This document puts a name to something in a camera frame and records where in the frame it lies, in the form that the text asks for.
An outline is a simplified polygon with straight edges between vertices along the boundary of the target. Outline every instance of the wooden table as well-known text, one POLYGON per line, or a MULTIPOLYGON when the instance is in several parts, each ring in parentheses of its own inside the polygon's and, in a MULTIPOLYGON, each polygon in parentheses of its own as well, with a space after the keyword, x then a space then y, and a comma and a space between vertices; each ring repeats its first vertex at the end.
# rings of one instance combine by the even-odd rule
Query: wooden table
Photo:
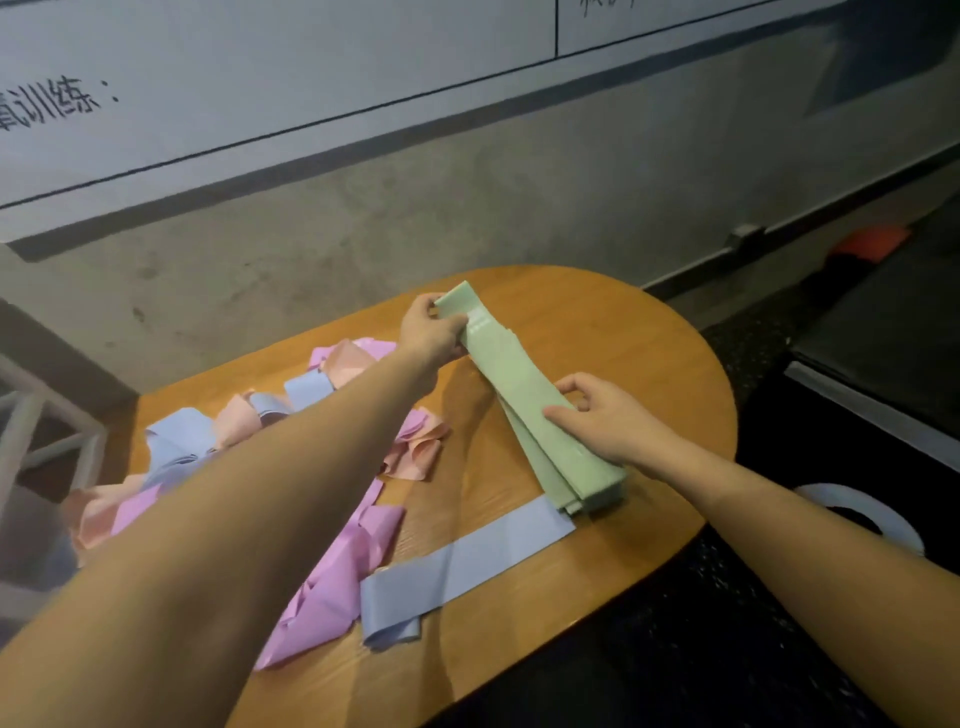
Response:
MULTIPOLYGON (((686 437, 733 456, 730 385, 693 327, 617 280, 512 266, 434 281, 141 398, 131 472, 145 470, 149 460, 146 425, 183 406, 215 415, 248 388, 282 392, 314 346, 396 339, 415 293, 445 291, 463 278, 548 377, 586 371, 611 379, 686 437)), ((429 482, 391 480, 384 489, 379 502, 407 507, 394 563, 449 544, 541 494, 493 389, 472 362, 444 368, 422 404, 453 434, 429 482)), ((632 473, 626 492, 621 505, 578 517, 577 530, 561 542, 428 615, 419 642, 372 654, 354 625, 286 667, 255 674, 230 726, 420 725, 647 576, 703 525, 662 483, 632 473)))

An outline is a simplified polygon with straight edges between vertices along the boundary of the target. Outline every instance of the concrete wall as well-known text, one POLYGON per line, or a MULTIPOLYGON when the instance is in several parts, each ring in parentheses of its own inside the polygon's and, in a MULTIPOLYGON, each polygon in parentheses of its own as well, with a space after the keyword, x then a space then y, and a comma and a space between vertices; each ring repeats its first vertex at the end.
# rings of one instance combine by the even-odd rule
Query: concrete wall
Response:
POLYGON ((857 95, 837 81, 862 51, 845 27, 821 18, 655 61, 624 85, 39 262, 0 249, 0 296, 143 392, 478 266, 642 284, 737 224, 776 223, 960 139, 957 44, 857 95))

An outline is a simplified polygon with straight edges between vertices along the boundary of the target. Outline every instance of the orange object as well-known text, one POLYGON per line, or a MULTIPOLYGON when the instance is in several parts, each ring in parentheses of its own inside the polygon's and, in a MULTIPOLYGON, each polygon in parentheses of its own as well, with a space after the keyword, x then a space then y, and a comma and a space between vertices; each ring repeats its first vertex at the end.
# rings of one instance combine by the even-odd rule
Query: orange object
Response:
POLYGON ((872 263, 883 258, 900 247, 910 237, 910 229, 899 225, 875 225, 852 232, 840 241, 828 253, 831 255, 855 255, 872 263))

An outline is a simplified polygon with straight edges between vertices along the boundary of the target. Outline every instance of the black surface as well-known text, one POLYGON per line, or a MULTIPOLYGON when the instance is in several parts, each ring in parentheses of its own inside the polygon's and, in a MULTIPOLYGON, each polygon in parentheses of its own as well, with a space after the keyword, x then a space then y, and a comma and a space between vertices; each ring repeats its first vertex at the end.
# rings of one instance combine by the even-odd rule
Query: black surface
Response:
POLYGON ((960 196, 926 218, 794 354, 960 438, 960 196))
POLYGON ((930 561, 960 573, 951 509, 960 473, 793 379, 768 379, 744 408, 737 461, 789 488, 839 483, 877 498, 917 529, 930 561))

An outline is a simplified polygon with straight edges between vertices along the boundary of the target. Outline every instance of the green resistance band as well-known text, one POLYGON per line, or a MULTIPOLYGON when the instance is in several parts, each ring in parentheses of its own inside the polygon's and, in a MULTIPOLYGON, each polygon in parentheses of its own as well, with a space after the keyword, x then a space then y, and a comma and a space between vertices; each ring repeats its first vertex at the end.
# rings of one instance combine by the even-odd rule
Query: green resistance band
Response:
POLYGON ((523 350, 516 334, 493 318, 466 281, 436 303, 440 316, 469 317, 461 341, 496 390, 543 492, 570 515, 621 497, 626 471, 597 457, 543 417, 550 404, 572 407, 523 350))

